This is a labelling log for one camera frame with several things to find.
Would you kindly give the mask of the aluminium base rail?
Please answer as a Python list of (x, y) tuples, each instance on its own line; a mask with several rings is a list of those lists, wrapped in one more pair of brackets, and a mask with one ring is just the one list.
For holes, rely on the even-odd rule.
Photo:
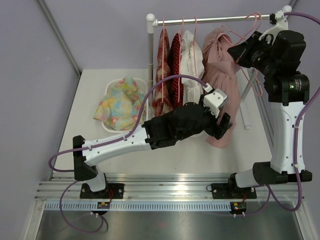
[[(108, 183), (124, 184), (125, 202), (204, 202), (211, 201), (210, 185), (225, 183), (227, 174), (219, 173), (174, 173), (130, 174), (107, 173)], [(79, 200), (81, 183), (69, 186), (74, 181), (71, 173), (53, 173), (48, 181), (39, 183), (36, 200), (58, 200), (66, 190), (65, 200)]]

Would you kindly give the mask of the red plaid skirt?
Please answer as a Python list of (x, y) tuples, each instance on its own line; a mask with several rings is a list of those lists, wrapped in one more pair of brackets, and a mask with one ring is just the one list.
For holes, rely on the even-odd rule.
[[(169, 36), (168, 32), (165, 29), (164, 32), (164, 78), (167, 78), (171, 75), (171, 69), (168, 65), (168, 56), (170, 52), (170, 43), (169, 43)], [(163, 37), (163, 30), (160, 33), (159, 37), (159, 43), (158, 43), (158, 51), (157, 51), (157, 68), (155, 71), (155, 82), (158, 83), (159, 81), (162, 80), (162, 37)], [(164, 99), (162, 103), (162, 84), (157, 86), (154, 90), (154, 98), (152, 101), (152, 107), (154, 110), (154, 115), (156, 117), (162, 116), (170, 111), (173, 110), (173, 105), (170, 100), (170, 95), (167, 87), (167, 83), (163, 83), (164, 87)]]

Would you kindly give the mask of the pink hanger of plaid skirt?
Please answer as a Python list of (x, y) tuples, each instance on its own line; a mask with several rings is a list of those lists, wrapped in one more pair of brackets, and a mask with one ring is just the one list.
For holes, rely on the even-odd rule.
[[(162, 57), (161, 57), (161, 76), (162, 80), (165, 78), (164, 77), (164, 60), (165, 60), (165, 19), (162, 19)], [(164, 83), (161, 83), (161, 103), (164, 103)]]

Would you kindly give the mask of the pink skirt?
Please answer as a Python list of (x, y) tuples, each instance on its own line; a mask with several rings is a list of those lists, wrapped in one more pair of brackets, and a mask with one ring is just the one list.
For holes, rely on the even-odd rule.
[(232, 47), (231, 38), (221, 27), (215, 28), (205, 38), (202, 47), (204, 73), (202, 80), (214, 89), (222, 90), (228, 101), (222, 107), (221, 114), (229, 114), (231, 128), (221, 139), (209, 136), (206, 141), (216, 148), (226, 148), (232, 141), (233, 130), (237, 126), (236, 117), (240, 108), (240, 92), (236, 73), (240, 67), (234, 63), (228, 53)]

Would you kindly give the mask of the pink hanger of floral skirt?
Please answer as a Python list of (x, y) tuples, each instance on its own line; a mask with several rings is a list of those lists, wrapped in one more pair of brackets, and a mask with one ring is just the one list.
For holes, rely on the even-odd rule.
[(260, 12), (253, 12), (249, 15), (247, 15), (245, 17), (246, 20), (248, 20), (250, 17), (253, 17), (253, 24), (252, 24), (252, 27), (248, 30), (247, 33), (245, 33), (243, 36), (240, 37), (238, 43), (241, 43), (242, 41), (244, 40), (247, 40), (247, 37), (249, 37), (249, 34), (251, 32), (253, 32), (254, 30), (258, 30), (262, 24), (262, 21), (263, 21), (263, 17), (262, 17), (262, 14)]

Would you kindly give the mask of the pink hanger of white skirt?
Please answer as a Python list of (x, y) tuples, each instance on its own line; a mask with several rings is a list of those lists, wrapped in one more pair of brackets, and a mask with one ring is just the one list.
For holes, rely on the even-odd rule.
[(197, 36), (197, 29), (198, 29), (198, 19), (194, 17), (194, 33), (193, 33), (193, 40), (192, 40), (192, 50), (193, 50), (193, 63), (194, 63), (194, 75), (196, 78), (200, 75), (200, 60), (197, 59), (199, 56), (198, 48), (196, 46), (196, 36)]

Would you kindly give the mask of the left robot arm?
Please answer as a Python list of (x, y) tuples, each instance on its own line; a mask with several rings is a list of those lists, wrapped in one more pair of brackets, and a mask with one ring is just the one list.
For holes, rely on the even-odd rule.
[(102, 161), (131, 152), (171, 147), (201, 132), (219, 140), (231, 126), (228, 113), (217, 118), (209, 107), (188, 102), (162, 116), (145, 121), (124, 136), (118, 134), (92, 141), (77, 135), (73, 137), (72, 144), (74, 179), (82, 182), (79, 197), (122, 199), (118, 191), (123, 190), (124, 184), (108, 184), (106, 175), (98, 168)]

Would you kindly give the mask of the white skirt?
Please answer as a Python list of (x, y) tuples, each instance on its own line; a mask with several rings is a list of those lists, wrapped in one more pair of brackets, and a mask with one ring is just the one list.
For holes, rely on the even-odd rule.
[[(182, 36), (180, 74), (195, 77), (192, 44), (193, 36), (194, 34), (188, 30), (186, 30)], [(205, 67), (203, 65), (203, 53), (197, 42), (196, 47), (199, 54), (197, 59), (200, 61), (200, 74), (197, 78), (201, 79), (205, 70)], [(182, 104), (184, 105), (189, 102), (198, 103), (200, 100), (200, 96), (203, 94), (203, 86), (199, 82), (185, 77), (181, 79), (181, 83), (183, 84)]]

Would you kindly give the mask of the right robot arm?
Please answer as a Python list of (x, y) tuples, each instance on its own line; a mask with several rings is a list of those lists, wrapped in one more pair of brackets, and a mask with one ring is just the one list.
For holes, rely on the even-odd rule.
[(264, 76), (264, 88), (273, 115), (271, 160), (230, 175), (226, 183), (213, 183), (214, 199), (255, 199), (256, 186), (310, 182), (302, 156), (303, 109), (310, 99), (310, 81), (298, 71), (306, 48), (296, 31), (254, 32), (245, 42), (227, 51), (241, 67), (255, 68)]

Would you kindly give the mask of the white metal clothes rack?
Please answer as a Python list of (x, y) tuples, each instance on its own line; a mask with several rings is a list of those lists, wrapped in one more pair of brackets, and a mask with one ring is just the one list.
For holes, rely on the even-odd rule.
[[(224, 16), (224, 17), (211, 17), (211, 18), (193, 18), (193, 19), (176, 19), (176, 20), (157, 20), (155, 15), (149, 13), (146, 16), (147, 33), (148, 33), (148, 88), (150, 89), (154, 85), (154, 33), (155, 28), (159, 26), (175, 26), (186, 24), (206, 24), (206, 23), (226, 23), (226, 22), (240, 22), (240, 21), (253, 21), (259, 18), (261, 21), (269, 20), (269, 14), (259, 14), (257, 12), (248, 16)], [(261, 84), (257, 78), (257, 71), (241, 70), (240, 76), (247, 79), (247, 84), (242, 91), (240, 98), (240, 113), (245, 130), (250, 130), (252, 124), (248, 113), (248, 104), (246, 97), (250, 90), (256, 91), (262, 90)]]

